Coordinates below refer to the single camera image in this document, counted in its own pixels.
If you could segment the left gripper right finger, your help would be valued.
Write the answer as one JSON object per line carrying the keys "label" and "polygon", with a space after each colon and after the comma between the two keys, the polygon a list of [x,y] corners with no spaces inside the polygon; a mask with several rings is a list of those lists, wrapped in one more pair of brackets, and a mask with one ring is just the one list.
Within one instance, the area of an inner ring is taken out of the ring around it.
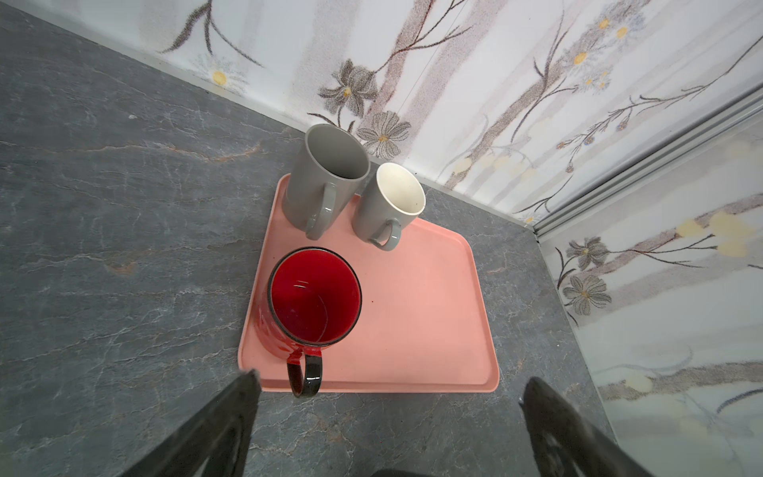
{"label": "left gripper right finger", "polygon": [[520,407],[540,475],[650,474],[542,379],[529,379]]}

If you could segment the small grey mug white inside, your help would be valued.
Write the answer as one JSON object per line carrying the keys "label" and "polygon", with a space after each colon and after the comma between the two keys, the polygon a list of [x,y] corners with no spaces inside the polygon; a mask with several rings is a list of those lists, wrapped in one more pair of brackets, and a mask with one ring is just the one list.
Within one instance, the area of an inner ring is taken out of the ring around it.
{"label": "small grey mug white inside", "polygon": [[411,171],[385,163],[365,188],[352,219],[355,235],[380,250],[391,252],[403,229],[424,210],[423,186]]}

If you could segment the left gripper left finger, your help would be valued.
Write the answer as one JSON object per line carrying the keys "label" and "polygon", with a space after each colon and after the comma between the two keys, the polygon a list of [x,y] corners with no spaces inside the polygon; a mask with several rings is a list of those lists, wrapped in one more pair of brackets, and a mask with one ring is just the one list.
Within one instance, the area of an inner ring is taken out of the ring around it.
{"label": "left gripper left finger", "polygon": [[242,476],[261,394],[256,371],[240,374],[125,476]]}

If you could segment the tall grey mug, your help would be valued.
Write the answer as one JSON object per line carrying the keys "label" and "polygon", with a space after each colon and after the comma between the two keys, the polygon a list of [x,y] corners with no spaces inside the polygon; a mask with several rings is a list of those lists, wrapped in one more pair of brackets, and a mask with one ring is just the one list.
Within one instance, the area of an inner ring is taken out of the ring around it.
{"label": "tall grey mug", "polygon": [[349,132],[315,124],[304,136],[282,209],[309,240],[319,240],[354,198],[371,171],[366,149]]}

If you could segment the red mug black handle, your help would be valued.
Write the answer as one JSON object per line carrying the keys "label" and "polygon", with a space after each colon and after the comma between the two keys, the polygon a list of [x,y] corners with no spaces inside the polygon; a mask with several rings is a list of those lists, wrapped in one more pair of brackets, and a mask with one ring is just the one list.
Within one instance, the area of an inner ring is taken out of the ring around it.
{"label": "red mug black handle", "polygon": [[254,327],[266,351],[286,361],[295,397],[319,393],[322,351],[353,331],[362,305],[355,270],[327,248],[298,248],[274,266],[254,304]]}

